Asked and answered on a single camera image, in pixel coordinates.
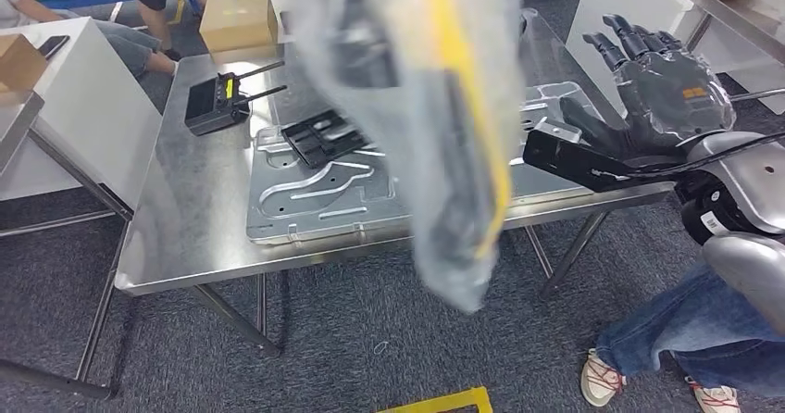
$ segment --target human arm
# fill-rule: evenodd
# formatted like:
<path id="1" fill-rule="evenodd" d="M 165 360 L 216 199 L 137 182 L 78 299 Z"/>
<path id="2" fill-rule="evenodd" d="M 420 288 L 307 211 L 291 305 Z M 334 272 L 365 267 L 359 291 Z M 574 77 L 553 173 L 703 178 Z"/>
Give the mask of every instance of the human arm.
<path id="1" fill-rule="evenodd" d="M 17 10 L 39 22 L 59 21 L 63 19 L 57 13 L 36 0 L 18 0 L 14 3 Z"/>
<path id="2" fill-rule="evenodd" d="M 8 0 L 19 13 L 39 22 L 57 21 L 62 19 L 36 0 Z"/>

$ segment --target cardboard box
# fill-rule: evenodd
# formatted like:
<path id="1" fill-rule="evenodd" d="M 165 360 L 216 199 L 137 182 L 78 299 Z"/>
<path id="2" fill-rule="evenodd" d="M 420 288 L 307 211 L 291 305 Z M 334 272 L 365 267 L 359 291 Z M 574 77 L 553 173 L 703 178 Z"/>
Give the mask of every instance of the cardboard box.
<path id="1" fill-rule="evenodd" d="M 278 20 L 270 0 L 208 0 L 199 32 L 211 54 L 258 47 L 274 54 Z"/>
<path id="2" fill-rule="evenodd" d="M 0 92 L 29 91 L 46 70 L 46 59 L 23 35 L 0 35 Z"/>

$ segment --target robot finger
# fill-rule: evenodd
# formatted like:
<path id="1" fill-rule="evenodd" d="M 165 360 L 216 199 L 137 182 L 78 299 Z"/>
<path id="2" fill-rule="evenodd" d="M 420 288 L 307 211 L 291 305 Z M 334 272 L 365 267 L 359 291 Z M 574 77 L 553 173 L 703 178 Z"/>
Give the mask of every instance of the robot finger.
<path id="1" fill-rule="evenodd" d="M 643 38 L 643 42 L 650 51 L 656 52 L 658 54 L 664 54 L 667 52 L 667 46 L 662 42 L 662 40 L 657 38 L 657 35 L 651 33 L 642 26 L 633 26 L 632 29 L 635 30 L 635 32 L 638 33 L 641 38 Z"/>
<path id="2" fill-rule="evenodd" d="M 621 49 L 615 45 L 604 33 L 586 33 L 583 35 L 583 41 L 592 44 L 597 52 L 603 56 L 603 61 L 612 71 L 616 71 L 629 60 L 621 52 Z"/>
<path id="3" fill-rule="evenodd" d="M 614 33 L 621 41 L 621 46 L 624 47 L 624 51 L 627 52 L 629 59 L 634 61 L 643 54 L 650 52 L 649 47 L 643 41 L 643 38 L 632 29 L 632 26 L 629 25 L 629 22 L 627 22 L 624 17 L 619 15 L 605 15 L 603 17 L 603 22 L 614 30 Z"/>
<path id="4" fill-rule="evenodd" d="M 681 50 L 684 48 L 684 44 L 680 40 L 666 31 L 659 31 L 656 36 L 667 47 L 667 50 Z"/>

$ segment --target shoelace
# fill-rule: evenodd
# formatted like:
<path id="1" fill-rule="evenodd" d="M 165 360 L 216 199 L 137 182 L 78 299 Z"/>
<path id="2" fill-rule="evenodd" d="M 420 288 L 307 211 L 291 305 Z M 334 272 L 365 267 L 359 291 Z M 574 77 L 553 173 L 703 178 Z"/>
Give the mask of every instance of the shoelace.
<path id="1" fill-rule="evenodd" d="M 589 359 L 589 370 L 594 373 L 589 374 L 587 379 L 591 383 L 595 383 L 608 390 L 614 392 L 621 392 L 621 387 L 624 386 L 624 377 L 618 371 L 598 362 L 597 360 Z"/>
<path id="2" fill-rule="evenodd" d="M 704 398 L 702 399 L 704 404 L 710 407 L 739 408 L 739 403 L 734 399 L 733 391 L 728 387 L 704 388 L 692 378 L 688 378 L 687 383 L 693 390 L 701 390 L 704 394 Z"/>

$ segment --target sneaker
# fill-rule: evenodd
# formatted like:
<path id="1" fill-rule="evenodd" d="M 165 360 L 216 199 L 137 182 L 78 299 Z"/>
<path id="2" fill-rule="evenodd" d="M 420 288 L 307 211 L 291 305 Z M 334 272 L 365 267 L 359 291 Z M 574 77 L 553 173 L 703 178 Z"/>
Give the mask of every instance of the sneaker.
<path id="1" fill-rule="evenodd" d="M 174 49 L 165 50 L 163 52 L 164 52 L 164 55 L 168 56 L 169 59 L 171 59 L 172 61 L 180 61 L 181 58 L 182 58 L 182 55 L 180 55 L 180 52 L 178 52 L 178 51 L 176 51 Z"/>
<path id="2" fill-rule="evenodd" d="M 627 385 L 627 378 L 605 364 L 594 348 L 589 350 L 580 373 L 580 392 L 589 404 L 604 407 L 623 385 Z"/>
<path id="3" fill-rule="evenodd" d="M 725 385 L 719 388 L 704 388 L 690 376 L 684 378 L 684 381 L 692 388 L 704 413 L 741 413 L 735 388 Z"/>

